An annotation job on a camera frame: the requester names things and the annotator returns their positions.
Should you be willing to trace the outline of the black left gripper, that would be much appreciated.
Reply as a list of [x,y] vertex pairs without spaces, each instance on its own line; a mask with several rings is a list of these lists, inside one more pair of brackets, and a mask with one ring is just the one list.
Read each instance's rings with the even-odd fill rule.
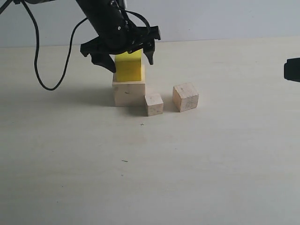
[[111,55],[142,49],[149,64],[153,65],[155,41],[161,39],[159,27],[150,26],[144,16],[126,9],[111,9],[106,15],[107,19],[88,16],[98,36],[81,44],[82,55],[90,55],[94,65],[115,73],[116,66]]

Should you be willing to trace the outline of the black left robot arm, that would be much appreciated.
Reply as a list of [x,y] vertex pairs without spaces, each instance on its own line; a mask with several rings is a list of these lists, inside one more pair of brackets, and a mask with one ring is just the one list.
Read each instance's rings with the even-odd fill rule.
[[155,41],[161,39],[158,26],[150,26],[144,16],[126,10],[122,0],[79,0],[77,4],[98,35],[80,46],[81,54],[91,56],[94,65],[114,73],[111,55],[138,50],[154,64]]

